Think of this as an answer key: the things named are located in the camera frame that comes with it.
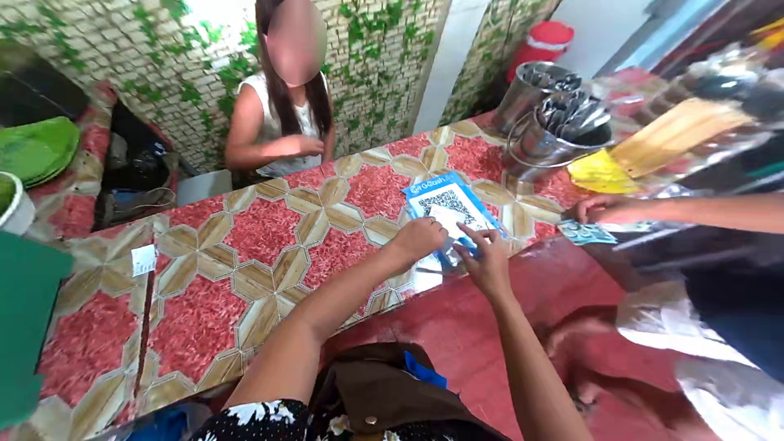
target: brick pattern wall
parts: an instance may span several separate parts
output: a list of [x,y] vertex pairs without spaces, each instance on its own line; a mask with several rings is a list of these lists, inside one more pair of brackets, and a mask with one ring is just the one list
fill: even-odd
[[[533,16],[554,2],[493,0],[444,122],[459,119],[487,72],[503,65],[510,36],[524,35]],[[408,120],[426,79],[423,69],[436,50],[445,0],[314,3],[327,23],[322,70],[335,108],[336,157],[409,136]],[[85,89],[110,80],[125,103],[158,125],[199,171],[223,167],[237,86],[259,70],[252,0],[0,0],[0,5],[0,36],[34,48]],[[502,18],[507,16],[512,31],[499,39],[499,30],[510,26]]]
[[474,116],[472,107],[497,74],[506,72],[531,26],[549,17],[559,3],[561,0],[490,2],[441,115],[441,125]]

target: white sleeveless top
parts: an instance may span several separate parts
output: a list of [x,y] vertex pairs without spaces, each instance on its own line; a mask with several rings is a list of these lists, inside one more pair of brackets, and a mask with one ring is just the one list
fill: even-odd
[[[321,72],[318,74],[321,75],[321,79],[324,80],[324,89],[328,90],[327,78]],[[237,88],[237,93],[239,93],[239,89],[242,88],[243,84],[251,86],[256,91],[256,95],[259,96],[261,105],[264,107],[264,126],[256,137],[256,143],[269,142],[282,137],[281,120],[278,117],[278,112],[274,108],[274,104],[270,101],[270,95],[267,92],[267,77],[264,75],[264,72],[259,72],[256,75],[246,78],[245,81],[240,83],[240,86]],[[299,127],[302,129],[303,135],[319,138],[318,129],[316,129],[314,123],[315,117],[313,111],[310,109],[310,103],[305,101],[305,105],[302,107],[294,106],[294,114],[297,119],[299,119]],[[319,165],[321,165],[321,155],[300,156],[299,158],[279,159],[270,162],[264,167],[256,169],[256,172],[261,176],[281,177]]]

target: woman's hand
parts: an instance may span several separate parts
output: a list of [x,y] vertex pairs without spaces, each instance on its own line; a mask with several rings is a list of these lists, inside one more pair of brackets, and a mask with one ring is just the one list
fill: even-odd
[[408,222],[383,250],[389,255],[395,275],[406,272],[419,259],[439,250],[448,233],[432,217],[420,217]]
[[324,153],[324,142],[306,135],[288,135],[285,137],[289,144],[291,156],[311,156]]
[[651,220],[657,201],[619,195],[596,195],[577,202],[575,218],[580,224],[631,224]]
[[509,250],[498,230],[474,231],[465,224],[457,226],[477,244],[480,257],[474,259],[464,246],[453,245],[466,263],[468,274],[482,293],[490,300],[511,294],[509,281]]

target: yellow paper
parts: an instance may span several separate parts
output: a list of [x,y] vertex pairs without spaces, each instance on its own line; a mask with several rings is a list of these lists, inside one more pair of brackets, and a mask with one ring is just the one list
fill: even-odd
[[640,187],[624,173],[604,149],[574,161],[566,169],[572,175],[574,185],[588,190],[616,194],[640,190]]

